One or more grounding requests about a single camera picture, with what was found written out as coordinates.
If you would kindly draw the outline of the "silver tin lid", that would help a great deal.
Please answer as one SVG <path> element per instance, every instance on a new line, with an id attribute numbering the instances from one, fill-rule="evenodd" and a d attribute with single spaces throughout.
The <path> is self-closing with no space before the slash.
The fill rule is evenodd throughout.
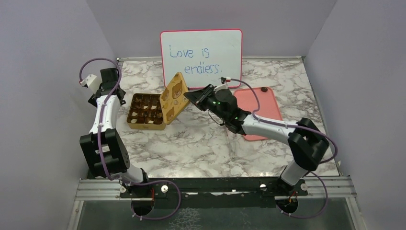
<path id="1" fill-rule="evenodd" d="M 189 104 L 189 99 L 184 96 L 186 92 L 189 92 L 189 89 L 184 77 L 181 72 L 177 72 L 159 97 L 166 125 L 174 121 Z"/>

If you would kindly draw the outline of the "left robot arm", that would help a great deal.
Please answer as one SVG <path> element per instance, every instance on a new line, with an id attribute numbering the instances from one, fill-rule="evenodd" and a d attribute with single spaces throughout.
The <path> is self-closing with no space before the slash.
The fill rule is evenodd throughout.
<path id="1" fill-rule="evenodd" d="M 118 68 L 100 71 L 101 76 L 88 75 L 82 86 L 93 90 L 88 102 L 97 111 L 88 134 L 79 139 L 89 171 L 94 177 L 119 180 L 132 186 L 136 195 L 150 192 L 146 172 L 130 163 L 128 151 L 116 129 L 118 111 L 126 103 L 125 91 L 119 86 Z"/>

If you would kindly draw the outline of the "pink silicone tongs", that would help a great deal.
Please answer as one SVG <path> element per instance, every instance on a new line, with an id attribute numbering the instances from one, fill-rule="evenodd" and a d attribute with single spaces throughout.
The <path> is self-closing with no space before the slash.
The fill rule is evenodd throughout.
<path id="1" fill-rule="evenodd" d="M 232 159 L 237 156 L 237 135 L 224 127 L 229 153 Z"/>

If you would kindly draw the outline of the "gold chocolate box tray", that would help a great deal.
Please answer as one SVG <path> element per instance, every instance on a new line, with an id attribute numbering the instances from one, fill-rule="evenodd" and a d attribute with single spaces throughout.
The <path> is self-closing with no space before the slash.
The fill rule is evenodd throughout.
<path id="1" fill-rule="evenodd" d="M 126 119 L 128 126 L 139 130 L 163 130 L 166 124 L 159 98 L 156 93 L 135 93 Z"/>

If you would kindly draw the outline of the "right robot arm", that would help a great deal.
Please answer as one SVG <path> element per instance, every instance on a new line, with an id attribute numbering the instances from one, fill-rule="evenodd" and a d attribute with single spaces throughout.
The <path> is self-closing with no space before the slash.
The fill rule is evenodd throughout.
<path id="1" fill-rule="evenodd" d="M 302 177 L 315 171 L 329 148 L 328 139 L 310 119 L 288 122 L 257 116 L 239 108 L 237 98 L 229 89 L 217 90 L 209 84 L 184 96 L 198 109 L 218 116 L 232 133 L 261 136 L 290 147 L 293 160 L 276 182 L 277 191 L 282 195 L 288 195 Z"/>

